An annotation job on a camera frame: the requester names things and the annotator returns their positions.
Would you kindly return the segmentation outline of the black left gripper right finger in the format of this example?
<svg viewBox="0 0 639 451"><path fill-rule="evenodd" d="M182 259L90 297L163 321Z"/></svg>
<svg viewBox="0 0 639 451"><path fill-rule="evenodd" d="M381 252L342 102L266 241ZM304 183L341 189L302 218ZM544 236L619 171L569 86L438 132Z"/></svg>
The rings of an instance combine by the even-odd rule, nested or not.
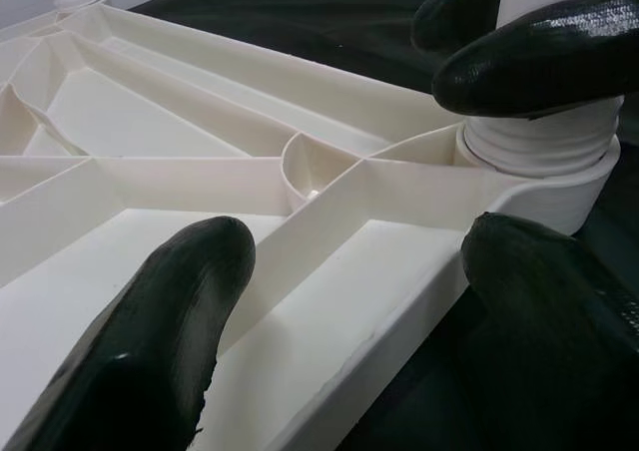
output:
<svg viewBox="0 0 639 451"><path fill-rule="evenodd" d="M494 325L504 446L636 449L637 294L574 237L505 214L479 216L461 258Z"/></svg>

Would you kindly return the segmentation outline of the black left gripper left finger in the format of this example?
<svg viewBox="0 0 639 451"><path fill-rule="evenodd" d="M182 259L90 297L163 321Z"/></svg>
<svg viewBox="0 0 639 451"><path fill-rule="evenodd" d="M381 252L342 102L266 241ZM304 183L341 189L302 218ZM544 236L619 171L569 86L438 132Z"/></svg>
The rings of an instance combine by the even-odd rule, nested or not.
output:
<svg viewBox="0 0 639 451"><path fill-rule="evenodd" d="M237 218L177 231L93 319L7 448L188 448L255 264L254 236Z"/></svg>

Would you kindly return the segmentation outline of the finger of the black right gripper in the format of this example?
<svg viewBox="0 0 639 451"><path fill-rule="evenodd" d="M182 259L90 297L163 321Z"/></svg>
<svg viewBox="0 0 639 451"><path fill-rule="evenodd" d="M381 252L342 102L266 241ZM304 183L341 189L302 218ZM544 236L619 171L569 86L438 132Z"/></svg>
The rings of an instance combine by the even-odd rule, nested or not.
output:
<svg viewBox="0 0 639 451"><path fill-rule="evenodd" d="M500 0L425 0L411 22L421 52L456 52L495 29Z"/></svg>
<svg viewBox="0 0 639 451"><path fill-rule="evenodd" d="M638 90L638 0L563 0L464 46L431 92L466 116L533 119Z"/></svg>

